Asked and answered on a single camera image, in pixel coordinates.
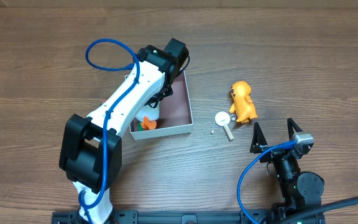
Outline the green round plastic cap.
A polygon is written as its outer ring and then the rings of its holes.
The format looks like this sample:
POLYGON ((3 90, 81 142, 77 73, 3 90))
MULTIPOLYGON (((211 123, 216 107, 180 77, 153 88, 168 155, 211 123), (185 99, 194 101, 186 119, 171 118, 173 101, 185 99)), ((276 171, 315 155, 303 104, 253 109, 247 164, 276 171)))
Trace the green round plastic cap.
POLYGON ((137 128, 138 128, 138 131, 143 131, 143 125, 142 125, 142 122, 138 122, 137 124, 137 128))

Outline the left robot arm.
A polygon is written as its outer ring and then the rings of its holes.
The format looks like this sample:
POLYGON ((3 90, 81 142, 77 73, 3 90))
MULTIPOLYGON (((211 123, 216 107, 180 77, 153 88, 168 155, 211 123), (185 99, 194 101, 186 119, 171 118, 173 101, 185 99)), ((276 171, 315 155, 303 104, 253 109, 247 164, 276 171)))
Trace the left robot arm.
POLYGON ((78 191, 80 208, 54 213, 52 223, 112 223, 109 188, 122 166, 122 136, 139 111, 172 95, 172 83, 190 61, 183 42, 171 39, 163 50, 152 45, 131 53, 129 76, 96 110, 73 114, 63 133, 59 167, 78 191))

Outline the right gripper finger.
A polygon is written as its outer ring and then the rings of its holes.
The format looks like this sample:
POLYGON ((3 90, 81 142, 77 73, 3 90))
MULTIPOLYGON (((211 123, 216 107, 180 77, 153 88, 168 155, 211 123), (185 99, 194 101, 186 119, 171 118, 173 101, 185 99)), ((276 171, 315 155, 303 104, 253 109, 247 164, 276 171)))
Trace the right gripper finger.
POLYGON ((266 142, 266 139, 258 122, 254 123, 250 153, 261 154, 266 151, 268 147, 269 145, 266 142))
POLYGON ((292 118, 287 119, 287 128, 290 140, 295 140, 298 137, 298 133, 303 132, 303 130, 295 123, 292 118))

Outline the orange rubber dog toy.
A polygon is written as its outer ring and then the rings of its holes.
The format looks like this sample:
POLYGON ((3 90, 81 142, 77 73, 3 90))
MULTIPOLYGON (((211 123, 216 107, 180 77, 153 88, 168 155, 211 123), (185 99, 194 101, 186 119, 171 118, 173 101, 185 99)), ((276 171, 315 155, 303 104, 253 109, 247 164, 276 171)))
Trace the orange rubber dog toy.
POLYGON ((230 95, 233 103, 229 113, 236 115, 236 122, 248 123, 252 119, 258 118, 255 105, 250 97, 252 89, 245 81, 235 82, 230 89, 230 95))

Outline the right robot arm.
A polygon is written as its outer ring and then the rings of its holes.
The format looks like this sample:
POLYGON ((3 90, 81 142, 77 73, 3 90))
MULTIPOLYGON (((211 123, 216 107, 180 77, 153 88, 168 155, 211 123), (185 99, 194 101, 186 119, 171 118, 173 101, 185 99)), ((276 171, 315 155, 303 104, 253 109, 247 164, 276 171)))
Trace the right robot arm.
POLYGON ((298 159, 309 153, 314 138, 304 132, 292 118, 287 119, 289 140, 295 145, 290 149, 274 149, 259 162, 273 164, 283 201, 274 203, 265 215, 265 223, 279 222, 309 208, 321 205, 324 179, 314 172, 302 172, 298 159))

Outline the white plush duck toy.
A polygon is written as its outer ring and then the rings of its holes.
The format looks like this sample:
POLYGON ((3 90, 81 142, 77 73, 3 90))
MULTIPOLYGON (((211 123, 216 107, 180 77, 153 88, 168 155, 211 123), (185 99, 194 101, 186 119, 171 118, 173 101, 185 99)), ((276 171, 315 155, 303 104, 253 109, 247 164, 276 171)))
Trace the white plush duck toy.
POLYGON ((156 108, 151 108, 147 105, 142 107, 142 109, 136 114, 135 118, 138 122, 142 122, 144 131, 153 130, 157 128, 159 113, 159 105, 156 108))

